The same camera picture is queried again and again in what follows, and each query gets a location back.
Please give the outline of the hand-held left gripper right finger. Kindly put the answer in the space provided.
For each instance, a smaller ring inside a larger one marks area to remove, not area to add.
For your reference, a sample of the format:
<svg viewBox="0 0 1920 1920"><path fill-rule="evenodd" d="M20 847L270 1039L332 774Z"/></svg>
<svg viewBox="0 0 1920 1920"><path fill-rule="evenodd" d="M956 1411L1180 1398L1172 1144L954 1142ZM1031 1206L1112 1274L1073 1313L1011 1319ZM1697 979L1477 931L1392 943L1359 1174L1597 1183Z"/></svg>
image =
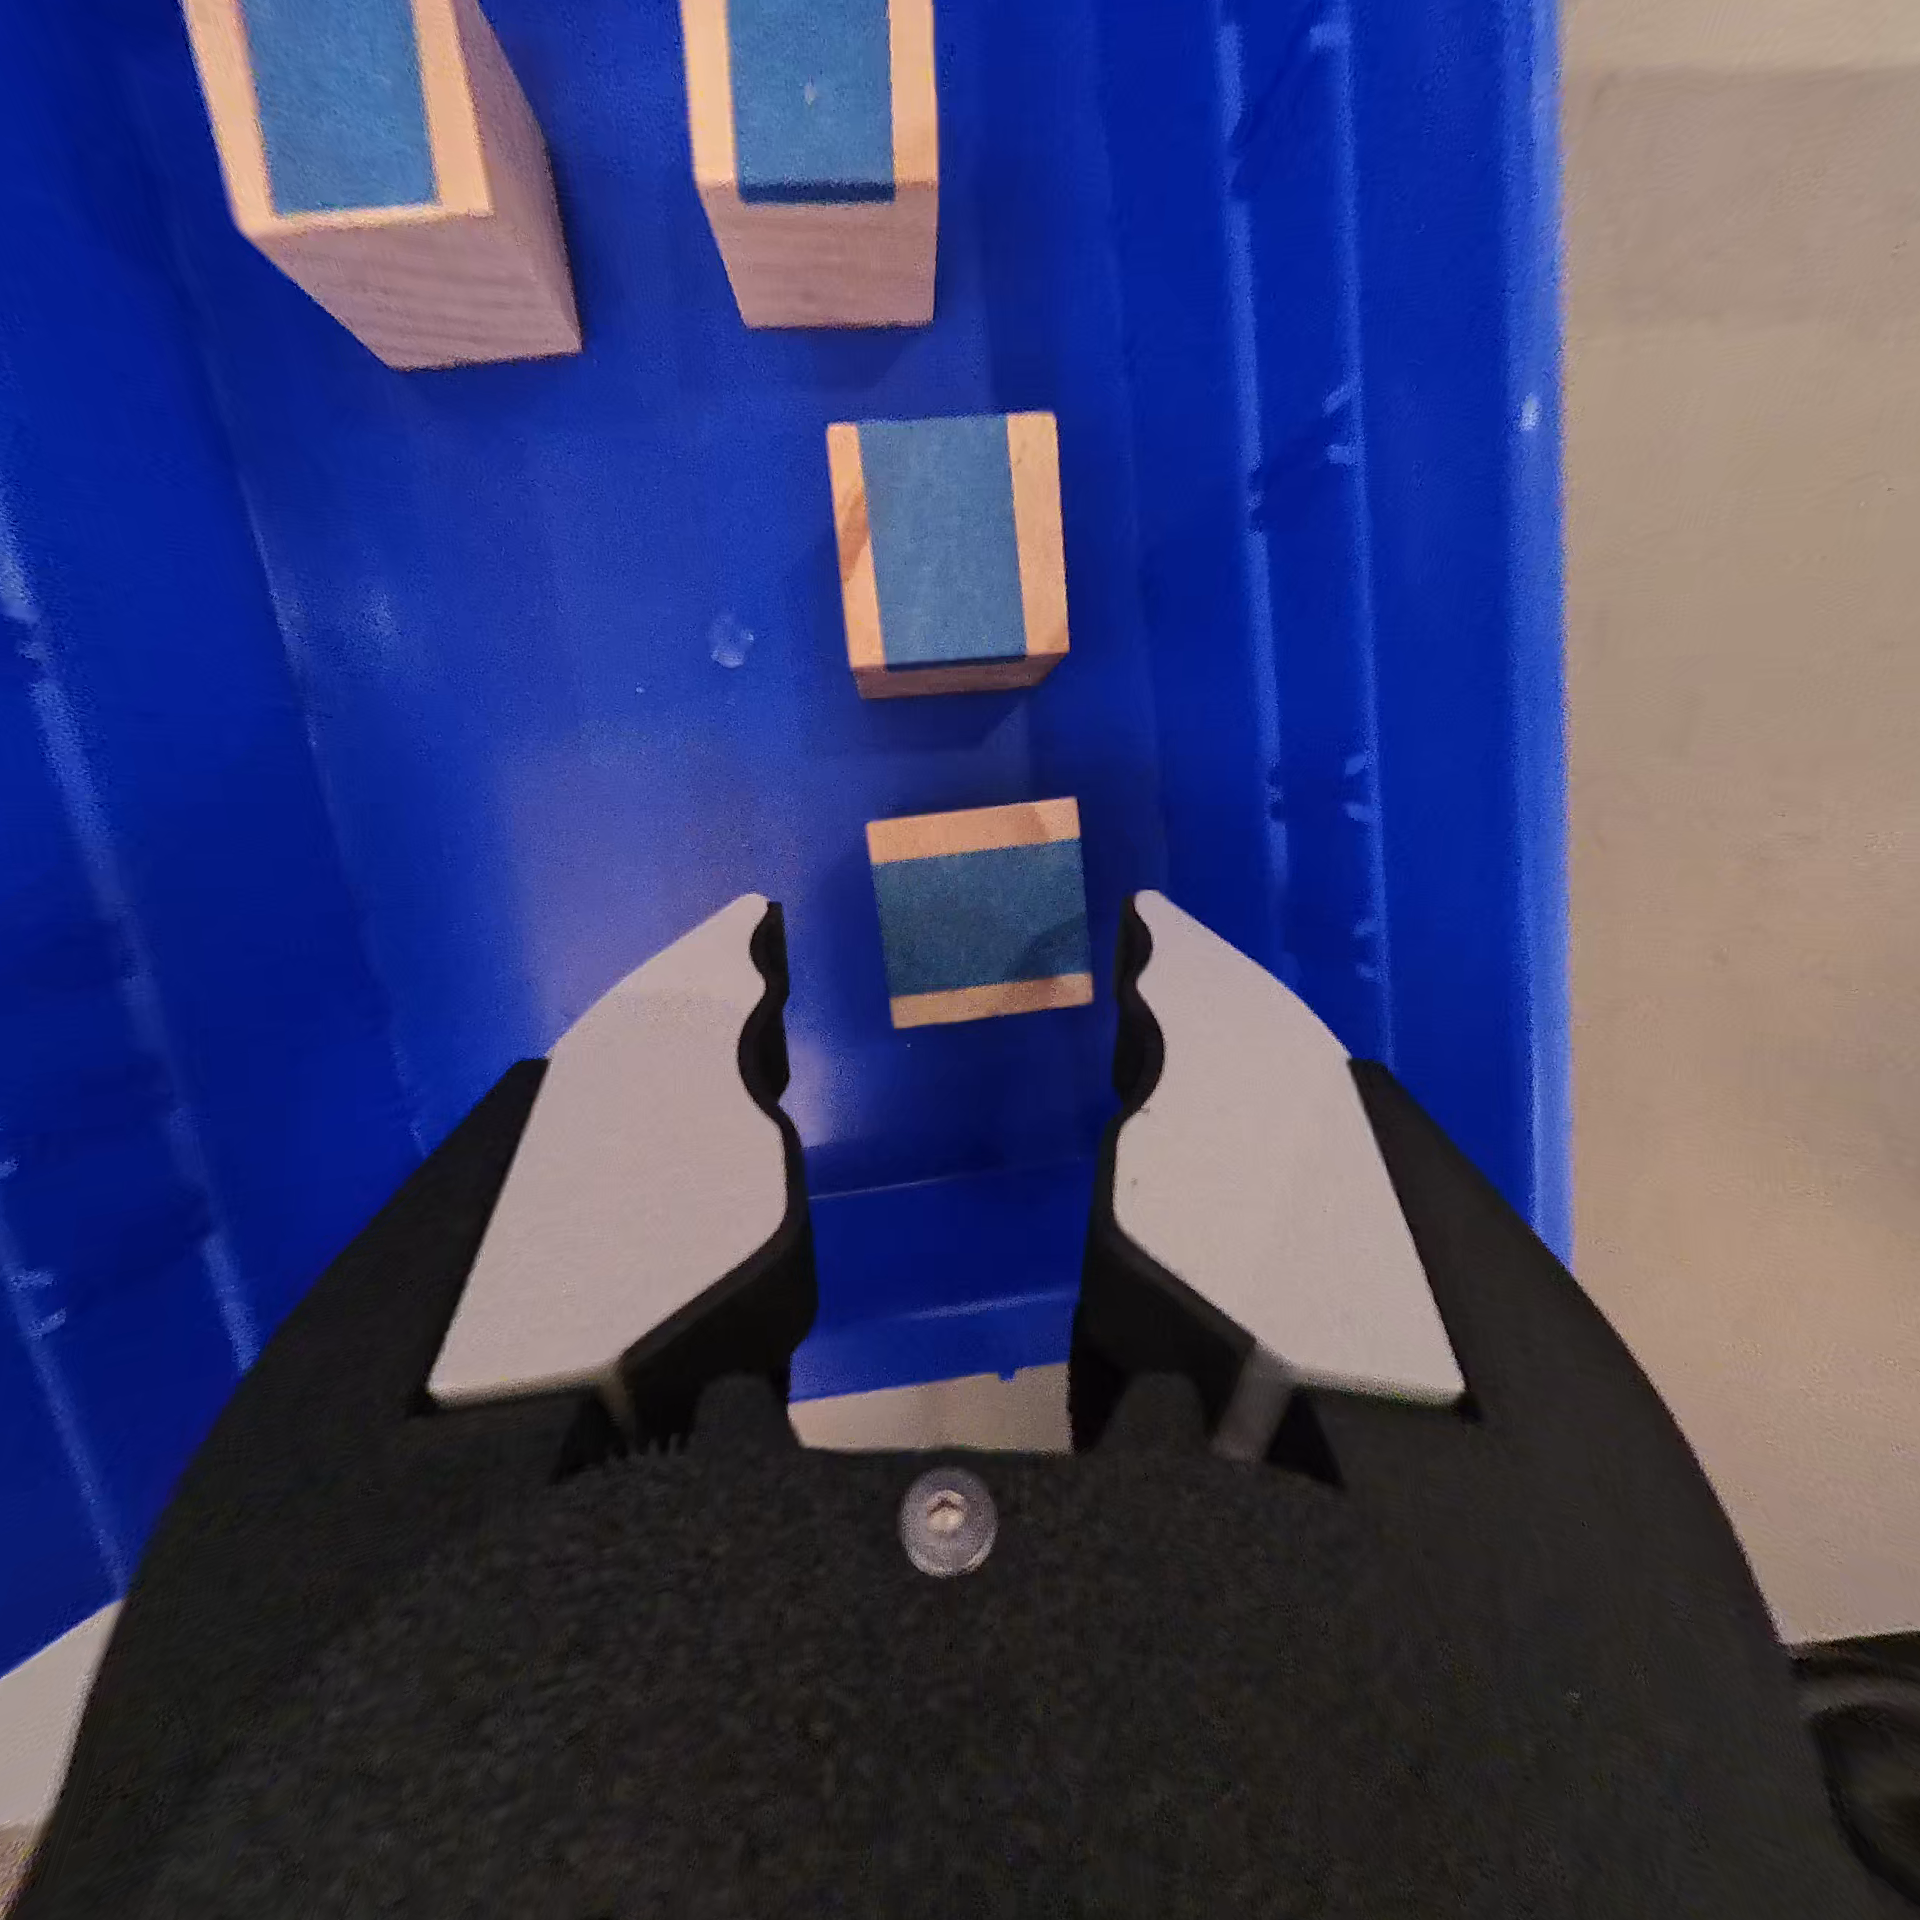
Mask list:
<svg viewBox="0 0 1920 1920"><path fill-rule="evenodd" d="M1069 1349L1069 1432L1193 1388L1214 1452L1274 1454L1302 1390L1464 1411L1468 1381L1370 1118L1310 1003L1167 894L1120 922L1114 1086Z"/></svg>

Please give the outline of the blue plastic bin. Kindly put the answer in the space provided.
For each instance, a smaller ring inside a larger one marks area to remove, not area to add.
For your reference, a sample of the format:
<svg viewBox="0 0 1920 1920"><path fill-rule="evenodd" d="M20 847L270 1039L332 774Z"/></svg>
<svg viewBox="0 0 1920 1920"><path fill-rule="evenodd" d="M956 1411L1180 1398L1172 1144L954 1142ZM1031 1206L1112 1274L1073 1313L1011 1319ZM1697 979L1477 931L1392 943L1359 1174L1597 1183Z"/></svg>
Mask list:
<svg viewBox="0 0 1920 1920"><path fill-rule="evenodd" d="M937 313L757 333L676 4L488 4L588 349L396 373L180 4L5 4L5 1667L507 1069L783 907L806 1398L1065 1356L1161 888L1571 1249L1560 4L937 4ZM1069 659L868 702L826 431L1060 422ZM1073 798L1095 995L896 1029L868 822Z"/></svg>

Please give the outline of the person's legs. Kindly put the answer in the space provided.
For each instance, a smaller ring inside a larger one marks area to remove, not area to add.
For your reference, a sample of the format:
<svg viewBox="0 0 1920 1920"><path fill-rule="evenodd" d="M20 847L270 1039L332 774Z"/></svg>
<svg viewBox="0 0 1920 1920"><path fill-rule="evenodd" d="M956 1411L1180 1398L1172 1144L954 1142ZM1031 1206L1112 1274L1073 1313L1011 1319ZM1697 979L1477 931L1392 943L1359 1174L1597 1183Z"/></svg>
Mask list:
<svg viewBox="0 0 1920 1920"><path fill-rule="evenodd" d="M1810 1644L1793 1671L1840 1829L1896 1915L1917 1919L1919 1635Z"/></svg>

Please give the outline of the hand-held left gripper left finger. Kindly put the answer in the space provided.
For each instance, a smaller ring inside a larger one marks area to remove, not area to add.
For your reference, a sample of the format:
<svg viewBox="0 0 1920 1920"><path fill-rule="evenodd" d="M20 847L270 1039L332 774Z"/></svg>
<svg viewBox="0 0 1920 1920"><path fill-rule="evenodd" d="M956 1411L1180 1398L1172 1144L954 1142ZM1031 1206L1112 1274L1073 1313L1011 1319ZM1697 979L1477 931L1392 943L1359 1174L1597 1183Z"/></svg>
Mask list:
<svg viewBox="0 0 1920 1920"><path fill-rule="evenodd" d="M746 894L546 1056L428 1377L437 1411L586 1392L640 1451L731 1409L798 1452L819 1264L791 1084L781 905Z"/></svg>

